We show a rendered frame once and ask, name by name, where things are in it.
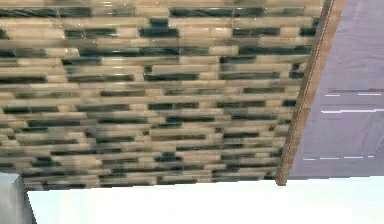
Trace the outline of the brown wooden door frame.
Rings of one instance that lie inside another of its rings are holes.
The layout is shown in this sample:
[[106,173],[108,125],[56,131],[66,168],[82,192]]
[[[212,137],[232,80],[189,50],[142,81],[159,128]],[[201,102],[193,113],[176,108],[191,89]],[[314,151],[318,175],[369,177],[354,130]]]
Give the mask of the brown wooden door frame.
[[287,184],[345,2],[346,0],[324,0],[316,39],[292,114],[292,122],[280,157],[279,169],[276,172],[275,183],[278,186]]

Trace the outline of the white kitchen worktop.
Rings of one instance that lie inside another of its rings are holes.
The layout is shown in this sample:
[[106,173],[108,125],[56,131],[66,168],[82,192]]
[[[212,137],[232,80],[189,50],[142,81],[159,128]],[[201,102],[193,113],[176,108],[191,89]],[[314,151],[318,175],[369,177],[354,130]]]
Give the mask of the white kitchen worktop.
[[384,177],[32,191],[38,224],[384,224]]

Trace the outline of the grey metal box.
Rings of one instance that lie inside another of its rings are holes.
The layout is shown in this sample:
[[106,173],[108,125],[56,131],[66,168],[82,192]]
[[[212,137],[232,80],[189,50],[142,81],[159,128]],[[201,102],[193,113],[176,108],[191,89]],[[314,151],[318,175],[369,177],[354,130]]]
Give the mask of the grey metal box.
[[20,174],[0,172],[0,224],[37,224]]

